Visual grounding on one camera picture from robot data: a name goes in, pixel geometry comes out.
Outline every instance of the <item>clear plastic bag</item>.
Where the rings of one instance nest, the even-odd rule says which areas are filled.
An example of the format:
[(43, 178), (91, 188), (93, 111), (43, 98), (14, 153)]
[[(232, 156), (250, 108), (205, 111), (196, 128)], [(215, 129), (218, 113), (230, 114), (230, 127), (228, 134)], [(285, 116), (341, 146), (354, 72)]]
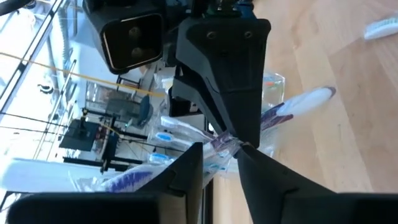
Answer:
[(173, 86), (175, 68), (164, 67), (163, 65), (157, 66), (157, 71), (154, 74), (154, 80), (156, 88), (165, 90), (166, 94), (169, 93), (169, 89)]
[[(239, 151), (242, 143), (230, 134), (220, 135), (214, 142), (216, 143), (211, 144), (209, 142), (203, 147), (203, 187), (212, 180), (217, 172), (228, 170), (230, 160)], [(206, 148), (211, 150), (211, 153), (207, 153)], [(149, 154), (148, 163), (169, 166), (176, 159), (178, 158), (153, 153)]]
[(79, 192), (135, 192), (157, 177), (167, 165), (143, 164), (122, 174), (72, 180)]
[(214, 136), (175, 118), (158, 114), (152, 121), (147, 142), (186, 151), (194, 142), (208, 143)]

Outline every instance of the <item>toothbrush head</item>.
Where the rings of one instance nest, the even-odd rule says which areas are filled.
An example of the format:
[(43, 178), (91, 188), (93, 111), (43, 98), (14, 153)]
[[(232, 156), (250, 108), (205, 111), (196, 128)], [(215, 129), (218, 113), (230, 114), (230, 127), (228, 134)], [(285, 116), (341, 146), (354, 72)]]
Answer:
[(308, 113), (326, 103), (335, 93), (336, 88), (324, 86), (301, 95), (293, 96), (284, 102), (285, 104), (277, 110), (276, 115), (288, 116), (292, 114), (293, 116), (298, 116)]
[(398, 32), (398, 18), (392, 17), (381, 21), (373, 22), (366, 27), (364, 33), (365, 40), (377, 39)]
[(165, 126), (166, 128), (176, 128), (179, 124), (179, 121), (169, 116), (161, 116), (160, 123), (162, 126)]
[(173, 139), (174, 139), (173, 136), (172, 136), (171, 134), (169, 134), (169, 133), (162, 133), (162, 132), (156, 133), (156, 134), (155, 134), (155, 137), (156, 137), (157, 139), (161, 140), (161, 141), (164, 141), (164, 142), (172, 142)]

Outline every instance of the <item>toothbrush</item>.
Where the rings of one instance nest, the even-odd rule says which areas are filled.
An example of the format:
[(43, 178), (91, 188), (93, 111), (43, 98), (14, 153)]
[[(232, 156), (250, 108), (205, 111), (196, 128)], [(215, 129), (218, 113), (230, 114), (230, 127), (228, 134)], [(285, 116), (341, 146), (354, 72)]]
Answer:
[(200, 135), (202, 135), (205, 138), (210, 138), (210, 139), (214, 139), (214, 136), (212, 136), (210, 133), (207, 133), (205, 131), (202, 131), (198, 128), (193, 127), (192, 125), (189, 125), (187, 123), (181, 122), (175, 118), (171, 118), (169, 116), (161, 116), (160, 117), (160, 123), (167, 127), (167, 128), (184, 128), (187, 131), (193, 131), (195, 133), (198, 133)]
[(167, 166), (142, 164), (113, 177), (99, 186), (99, 191), (135, 192), (163, 172)]
[(364, 39), (373, 40), (386, 37), (398, 32), (398, 18), (392, 17), (381, 21), (373, 22), (365, 30)]
[[(148, 163), (155, 165), (170, 165), (177, 157), (166, 156), (160, 153), (152, 153), (148, 157)], [(219, 170), (225, 171), (228, 168), (228, 161), (230, 158), (225, 159), (222, 153), (215, 154), (203, 161), (203, 175), (206, 176), (210, 173), (216, 173)]]
[(177, 143), (186, 145), (188, 147), (190, 147), (193, 144), (193, 142), (191, 142), (191, 141), (186, 141), (183, 139), (176, 138), (176, 137), (174, 137), (174, 135), (172, 135), (170, 133), (158, 132), (155, 134), (155, 138), (158, 140), (161, 140), (163, 142), (177, 142)]
[(261, 131), (284, 123), (294, 116), (300, 116), (318, 108), (332, 98), (335, 93), (336, 88), (324, 86), (293, 96), (261, 114)]

